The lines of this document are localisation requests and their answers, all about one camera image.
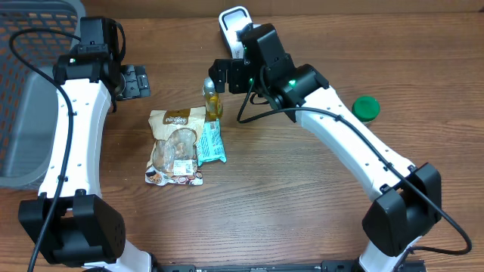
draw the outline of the gray plastic bin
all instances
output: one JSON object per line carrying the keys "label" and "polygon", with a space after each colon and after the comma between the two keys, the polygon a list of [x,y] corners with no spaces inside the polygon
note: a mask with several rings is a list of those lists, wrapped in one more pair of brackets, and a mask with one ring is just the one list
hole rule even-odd
{"label": "gray plastic bin", "polygon": [[[36,190],[51,158],[57,122],[56,89],[18,61],[8,48],[13,32],[48,27],[79,35],[80,0],[0,0],[0,187]],[[77,43],[46,32],[16,39],[22,57],[52,76],[61,54]]]}

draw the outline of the green cap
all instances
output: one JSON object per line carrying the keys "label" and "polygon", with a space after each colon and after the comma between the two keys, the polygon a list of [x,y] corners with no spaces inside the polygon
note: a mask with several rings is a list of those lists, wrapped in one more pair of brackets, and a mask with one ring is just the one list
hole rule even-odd
{"label": "green cap", "polygon": [[380,113],[380,103],[374,97],[362,96],[355,101],[351,111],[361,122],[370,122]]}

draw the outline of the bottle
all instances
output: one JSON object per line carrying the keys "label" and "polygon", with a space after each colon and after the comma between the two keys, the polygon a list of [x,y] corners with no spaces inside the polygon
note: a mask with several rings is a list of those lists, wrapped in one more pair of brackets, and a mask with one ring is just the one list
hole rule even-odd
{"label": "bottle", "polygon": [[206,120],[216,121],[222,118],[224,108],[219,93],[215,91],[215,84],[210,77],[203,82],[202,94],[205,97]]}
{"label": "bottle", "polygon": [[365,125],[377,118],[380,113],[380,103],[374,97],[359,97],[351,107],[353,115]]}

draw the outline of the wooden tabletop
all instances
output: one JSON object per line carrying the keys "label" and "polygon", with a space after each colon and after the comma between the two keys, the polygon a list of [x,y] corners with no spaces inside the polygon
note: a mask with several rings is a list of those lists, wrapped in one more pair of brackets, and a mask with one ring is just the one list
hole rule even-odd
{"label": "wooden tabletop", "polygon": [[[442,175],[443,208],[474,249],[452,257],[417,252],[429,271],[482,271],[484,265],[484,14],[256,17],[273,23],[296,65],[310,63],[350,107],[369,94],[381,103],[371,130],[416,165]],[[121,20],[125,63],[144,64],[150,98],[119,103],[103,135],[104,200],[125,220],[127,237],[164,264],[283,264],[354,259],[368,238],[370,202],[356,179],[313,134],[285,115],[235,121],[244,96],[223,94],[228,161],[203,166],[200,187],[151,186],[151,110],[203,105],[214,59],[228,57],[216,18]],[[251,106],[247,116],[269,110]],[[17,220],[36,192],[0,190],[0,270],[25,271],[33,243]],[[461,249],[444,221],[419,243]],[[40,257],[36,271],[49,267]]]}

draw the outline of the small bottle with amber liquid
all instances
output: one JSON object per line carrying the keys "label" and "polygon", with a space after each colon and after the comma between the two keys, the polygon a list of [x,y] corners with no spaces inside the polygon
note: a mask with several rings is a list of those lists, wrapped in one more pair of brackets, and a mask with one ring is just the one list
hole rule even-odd
{"label": "small bottle with amber liquid", "polygon": [[221,119],[224,112],[222,100],[215,91],[215,84],[210,77],[203,82],[202,94],[205,97],[206,120],[211,122]]}

